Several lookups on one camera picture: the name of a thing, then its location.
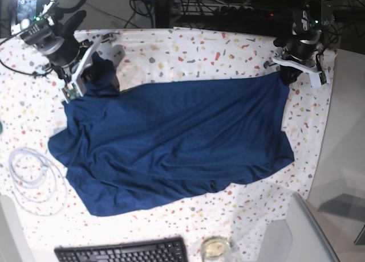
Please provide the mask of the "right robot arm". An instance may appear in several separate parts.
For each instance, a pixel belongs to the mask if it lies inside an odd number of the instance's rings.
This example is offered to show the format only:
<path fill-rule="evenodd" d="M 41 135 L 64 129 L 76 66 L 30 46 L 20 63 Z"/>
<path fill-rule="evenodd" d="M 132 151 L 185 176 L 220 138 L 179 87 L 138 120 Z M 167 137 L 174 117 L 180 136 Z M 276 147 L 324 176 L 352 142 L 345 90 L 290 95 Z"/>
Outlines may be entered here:
<path fill-rule="evenodd" d="M 61 91 L 66 101 L 82 97 L 86 83 L 96 79 L 92 55 L 98 47 L 115 38 L 114 33 L 81 42 L 75 31 L 86 17 L 79 0 L 73 7 L 60 7 L 58 0 L 17 0 L 11 35 L 25 46 L 34 47 L 48 59 L 43 72 L 32 72 L 33 77 L 55 72 L 62 80 Z"/>

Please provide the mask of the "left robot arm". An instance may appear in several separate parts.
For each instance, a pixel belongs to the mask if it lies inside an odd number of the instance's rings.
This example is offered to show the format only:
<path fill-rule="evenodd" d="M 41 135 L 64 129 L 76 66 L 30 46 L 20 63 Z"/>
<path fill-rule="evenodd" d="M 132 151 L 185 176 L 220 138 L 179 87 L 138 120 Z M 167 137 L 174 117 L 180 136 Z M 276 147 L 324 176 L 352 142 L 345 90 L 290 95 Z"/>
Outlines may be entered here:
<path fill-rule="evenodd" d="M 334 20 L 332 1 L 294 0 L 291 33 L 273 42 L 277 53 L 272 63 L 279 65 L 284 85 L 296 82 L 303 73 L 309 75 L 312 87 L 330 82 L 323 64 L 327 46 L 321 42 L 321 37 Z"/>

